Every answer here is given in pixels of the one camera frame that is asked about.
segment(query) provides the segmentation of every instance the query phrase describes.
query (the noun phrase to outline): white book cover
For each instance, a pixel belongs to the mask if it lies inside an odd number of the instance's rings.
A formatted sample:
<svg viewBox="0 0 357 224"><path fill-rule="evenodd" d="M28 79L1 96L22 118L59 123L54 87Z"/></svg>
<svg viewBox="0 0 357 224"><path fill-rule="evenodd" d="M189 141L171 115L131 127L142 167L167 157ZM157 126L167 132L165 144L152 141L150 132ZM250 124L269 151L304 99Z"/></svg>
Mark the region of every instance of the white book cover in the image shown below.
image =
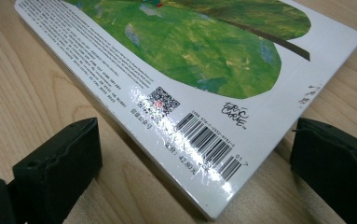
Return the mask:
<svg viewBox="0 0 357 224"><path fill-rule="evenodd" d="M15 8L208 219L357 47L357 31L289 0Z"/></svg>

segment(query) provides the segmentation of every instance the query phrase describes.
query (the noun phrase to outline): small add-on barcode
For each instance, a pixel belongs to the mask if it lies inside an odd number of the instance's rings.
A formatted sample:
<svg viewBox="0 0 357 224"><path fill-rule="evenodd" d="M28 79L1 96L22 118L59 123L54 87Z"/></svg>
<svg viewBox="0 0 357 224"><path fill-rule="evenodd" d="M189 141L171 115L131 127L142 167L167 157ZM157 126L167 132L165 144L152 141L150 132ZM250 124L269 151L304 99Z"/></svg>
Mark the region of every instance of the small add-on barcode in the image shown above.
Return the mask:
<svg viewBox="0 0 357 224"><path fill-rule="evenodd" d="M241 167L241 163L233 156L225 161L232 147L192 113L186 115L175 126L175 131L181 133L189 141L190 146L200 154L203 158L203 167L219 166L217 172L225 181L228 181Z"/></svg>

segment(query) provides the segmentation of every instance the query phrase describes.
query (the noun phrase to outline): light brown tabletop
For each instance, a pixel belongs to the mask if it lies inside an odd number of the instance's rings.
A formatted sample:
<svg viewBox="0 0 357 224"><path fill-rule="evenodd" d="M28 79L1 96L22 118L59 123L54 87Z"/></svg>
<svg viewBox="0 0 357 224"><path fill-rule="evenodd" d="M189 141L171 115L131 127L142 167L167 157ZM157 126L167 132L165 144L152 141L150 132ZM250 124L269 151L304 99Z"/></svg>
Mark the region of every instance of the light brown tabletop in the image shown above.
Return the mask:
<svg viewBox="0 0 357 224"><path fill-rule="evenodd" d="M298 0L357 30L357 1ZM99 120L103 168L65 223L202 223L206 220L73 74L0 0L0 178L68 124ZM357 50L303 117L357 137ZM290 170L288 133L215 223L341 223Z"/></svg>

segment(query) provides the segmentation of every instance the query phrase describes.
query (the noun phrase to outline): painted illustration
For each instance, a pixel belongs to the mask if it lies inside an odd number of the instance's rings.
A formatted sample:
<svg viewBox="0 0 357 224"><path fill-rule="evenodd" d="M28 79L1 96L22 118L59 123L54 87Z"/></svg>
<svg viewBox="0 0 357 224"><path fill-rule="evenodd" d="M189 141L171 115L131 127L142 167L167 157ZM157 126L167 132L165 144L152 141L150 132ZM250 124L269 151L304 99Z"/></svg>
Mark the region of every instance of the painted illustration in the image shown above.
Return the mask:
<svg viewBox="0 0 357 224"><path fill-rule="evenodd" d="M306 14L278 0L66 0L165 76L245 99L271 90L281 71L275 44L305 35Z"/></svg>

